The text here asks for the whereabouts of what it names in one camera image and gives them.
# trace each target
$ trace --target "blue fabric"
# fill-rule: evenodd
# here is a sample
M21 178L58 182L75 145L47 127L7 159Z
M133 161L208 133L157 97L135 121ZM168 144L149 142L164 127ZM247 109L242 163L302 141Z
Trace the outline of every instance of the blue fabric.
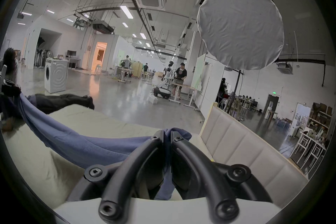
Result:
M134 138L83 136L37 109L23 93L20 94L19 98L15 98L15 104L23 120L35 135L44 142L45 146L84 169L95 164L109 165L123 161L133 150L150 138L150 136ZM170 172L171 131L178 131L187 140L191 138L191 134L183 129L164 130L165 180L156 197L159 200L170 199L174 190Z

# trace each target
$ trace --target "doorway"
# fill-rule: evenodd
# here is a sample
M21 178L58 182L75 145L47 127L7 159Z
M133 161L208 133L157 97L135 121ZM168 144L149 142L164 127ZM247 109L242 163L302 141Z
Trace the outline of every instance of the doorway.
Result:
M107 43L97 42L97 45L96 45L96 48L95 48L94 54L93 54L91 70L94 71L98 64L101 67L103 67L103 60L104 60L106 46L107 46Z
M270 106L270 104L271 104L271 110L275 111L275 109L277 108L278 102L279 102L279 96L269 94L266 104L265 104L264 111L262 113L262 117L265 117L267 109Z

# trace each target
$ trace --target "white cushion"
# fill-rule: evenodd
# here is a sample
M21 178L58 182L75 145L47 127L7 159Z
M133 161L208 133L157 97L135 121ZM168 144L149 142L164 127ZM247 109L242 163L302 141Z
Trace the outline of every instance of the white cushion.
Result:
M280 208L307 183L304 175L283 155L215 106L205 122L201 138L216 162L248 166Z

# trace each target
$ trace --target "black t-shirt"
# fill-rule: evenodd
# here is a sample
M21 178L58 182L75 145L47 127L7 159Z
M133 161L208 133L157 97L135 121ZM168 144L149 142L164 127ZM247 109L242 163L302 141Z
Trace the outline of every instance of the black t-shirt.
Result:
M185 76L187 76L187 70L186 69L181 69L181 68L178 68L176 70L176 77L177 79L181 79L181 78L184 78Z

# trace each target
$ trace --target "white washing machine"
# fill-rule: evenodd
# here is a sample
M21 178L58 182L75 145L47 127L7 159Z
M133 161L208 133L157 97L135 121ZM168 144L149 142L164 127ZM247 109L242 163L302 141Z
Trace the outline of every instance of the white washing machine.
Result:
M68 61L46 59L44 69L44 88L49 93L65 91L68 77Z

